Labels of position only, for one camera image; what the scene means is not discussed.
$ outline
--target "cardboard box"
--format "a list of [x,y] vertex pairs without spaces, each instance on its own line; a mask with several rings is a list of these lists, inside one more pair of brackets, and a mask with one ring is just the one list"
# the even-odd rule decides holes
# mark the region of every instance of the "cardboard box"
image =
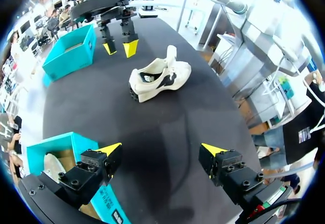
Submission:
[[92,25],[62,36],[48,54],[43,69],[50,81],[58,80],[92,64],[96,34]]

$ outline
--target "jeans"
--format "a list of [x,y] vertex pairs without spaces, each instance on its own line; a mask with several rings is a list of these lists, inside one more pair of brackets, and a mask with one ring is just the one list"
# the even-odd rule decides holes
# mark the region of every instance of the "jeans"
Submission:
[[276,170],[287,165],[282,126],[268,130],[261,135],[252,135],[252,139],[256,146],[280,149],[259,159],[262,169]]

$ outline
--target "monitor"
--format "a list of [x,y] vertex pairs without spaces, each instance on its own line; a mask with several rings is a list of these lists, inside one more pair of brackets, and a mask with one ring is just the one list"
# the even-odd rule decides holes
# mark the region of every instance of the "monitor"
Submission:
[[20,31],[23,34],[30,27],[30,22],[27,21],[23,26],[20,27]]

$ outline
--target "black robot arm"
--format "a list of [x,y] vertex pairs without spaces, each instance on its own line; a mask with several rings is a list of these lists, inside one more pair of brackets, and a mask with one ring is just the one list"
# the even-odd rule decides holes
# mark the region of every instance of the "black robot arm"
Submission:
[[199,161],[213,184],[222,186],[233,203],[243,209],[237,224],[275,223],[277,216],[274,213],[278,208],[264,210],[286,200],[293,190],[290,186],[282,186],[279,180],[264,185],[263,173],[247,167],[242,155],[235,150],[201,144]]
[[30,174],[19,182],[21,196],[41,223],[103,223],[78,210],[109,183],[121,164],[121,144],[101,150],[83,152],[76,166],[59,173],[59,184],[45,173]]

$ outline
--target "table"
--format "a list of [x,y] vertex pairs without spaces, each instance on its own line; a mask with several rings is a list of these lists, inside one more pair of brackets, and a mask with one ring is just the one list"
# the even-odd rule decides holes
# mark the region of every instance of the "table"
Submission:
[[[137,54],[127,59],[119,22],[109,24],[117,53],[105,51],[99,29],[93,65],[53,82],[47,91],[43,138],[74,131],[100,147],[123,143],[111,181],[131,223],[226,223],[241,211],[214,187],[199,161],[201,143],[236,149],[260,170],[255,147],[232,98],[208,64],[158,18],[134,19]],[[168,45],[192,74],[178,91],[133,101],[128,79]]]
[[77,28],[79,28],[79,24],[78,24],[77,22],[71,21],[71,18],[69,18],[69,19],[67,19],[66,21],[64,21],[64,22],[62,23],[61,26],[63,26],[63,25],[64,25],[64,29],[65,29],[66,31],[68,31],[68,30],[67,30],[68,27],[71,27],[71,26],[73,26],[73,25],[76,25]]

